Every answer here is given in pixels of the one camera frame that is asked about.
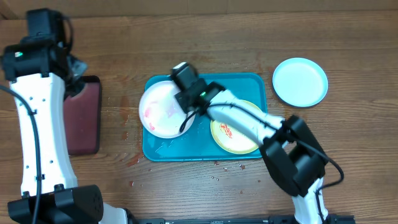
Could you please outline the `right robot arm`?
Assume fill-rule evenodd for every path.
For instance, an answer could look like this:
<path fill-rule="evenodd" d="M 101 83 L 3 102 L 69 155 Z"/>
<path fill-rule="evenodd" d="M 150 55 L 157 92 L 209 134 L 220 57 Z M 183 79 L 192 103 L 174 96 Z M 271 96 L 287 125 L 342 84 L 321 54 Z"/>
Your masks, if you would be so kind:
<path fill-rule="evenodd" d="M 320 194 L 328 159 L 302 119 L 258 111 L 225 87 L 202 78 L 173 81 L 180 90 L 175 98 L 184 112 L 205 114 L 257 144 L 274 182 L 292 196 L 298 223 L 325 223 L 328 212 Z"/>

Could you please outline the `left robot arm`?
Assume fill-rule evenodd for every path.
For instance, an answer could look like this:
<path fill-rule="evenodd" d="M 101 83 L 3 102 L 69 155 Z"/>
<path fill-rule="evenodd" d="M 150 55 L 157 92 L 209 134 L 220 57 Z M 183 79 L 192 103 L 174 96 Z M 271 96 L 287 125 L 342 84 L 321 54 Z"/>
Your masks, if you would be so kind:
<path fill-rule="evenodd" d="M 66 50 L 53 40 L 10 45 L 2 68 L 16 102 L 24 171 L 21 199 L 8 203 L 18 223 L 133 223 L 104 203 L 97 185 L 80 187 L 68 156 L 63 101 L 72 77 Z"/>

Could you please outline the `light blue plate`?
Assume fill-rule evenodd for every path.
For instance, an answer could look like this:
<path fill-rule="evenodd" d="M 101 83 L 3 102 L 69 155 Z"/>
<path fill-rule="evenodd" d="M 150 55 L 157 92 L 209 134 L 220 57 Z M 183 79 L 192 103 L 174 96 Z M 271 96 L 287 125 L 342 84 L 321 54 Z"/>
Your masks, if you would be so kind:
<path fill-rule="evenodd" d="M 328 78 L 317 63 L 307 58 L 289 58 L 272 75 L 276 95 L 288 105 L 309 108 L 319 104 L 328 92 Z"/>

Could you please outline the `white plate with red stain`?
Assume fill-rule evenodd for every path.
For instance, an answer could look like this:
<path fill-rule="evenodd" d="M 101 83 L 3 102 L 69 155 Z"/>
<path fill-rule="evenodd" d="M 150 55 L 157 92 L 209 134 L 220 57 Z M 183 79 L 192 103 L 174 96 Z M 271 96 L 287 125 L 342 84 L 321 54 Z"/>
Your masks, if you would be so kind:
<path fill-rule="evenodd" d="M 187 132 L 195 120 L 193 115 L 184 126 L 183 122 L 193 112 L 186 114 L 175 99 L 180 90 L 173 81 L 161 81 L 151 85 L 139 102 L 139 118 L 143 127 L 159 138 L 176 138 Z"/>

